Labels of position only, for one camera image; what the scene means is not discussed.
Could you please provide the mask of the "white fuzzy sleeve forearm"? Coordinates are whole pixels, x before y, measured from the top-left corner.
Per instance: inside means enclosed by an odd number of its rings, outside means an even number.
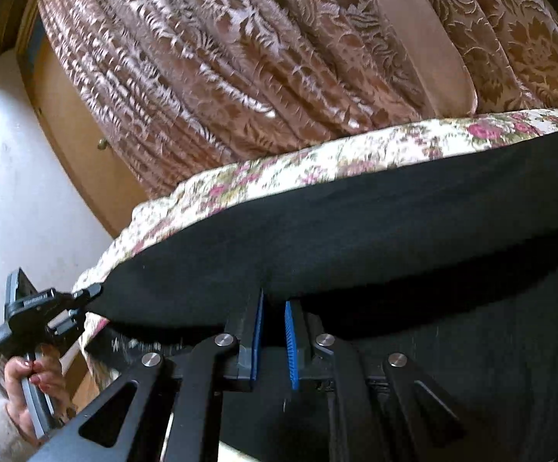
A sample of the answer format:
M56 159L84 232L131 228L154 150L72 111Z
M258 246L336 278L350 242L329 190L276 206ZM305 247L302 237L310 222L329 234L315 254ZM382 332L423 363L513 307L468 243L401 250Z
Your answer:
M37 448L26 441L6 411L7 400L0 399L0 461L25 462Z

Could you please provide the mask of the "person left hand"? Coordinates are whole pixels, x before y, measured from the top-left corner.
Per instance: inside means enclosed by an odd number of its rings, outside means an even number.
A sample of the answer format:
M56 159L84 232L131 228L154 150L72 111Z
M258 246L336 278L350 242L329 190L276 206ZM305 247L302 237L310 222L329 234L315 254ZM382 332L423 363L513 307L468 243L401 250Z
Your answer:
M60 354L48 344L41 345L41 356L35 360L12 357L4 368L5 390L7 393L6 411L9 418L21 432L23 438L34 447L40 445L35 437L34 424L28 411L23 393L22 381L37 386L41 392L50 396L55 403L57 415L65 418L72 409L70 394L66 390Z

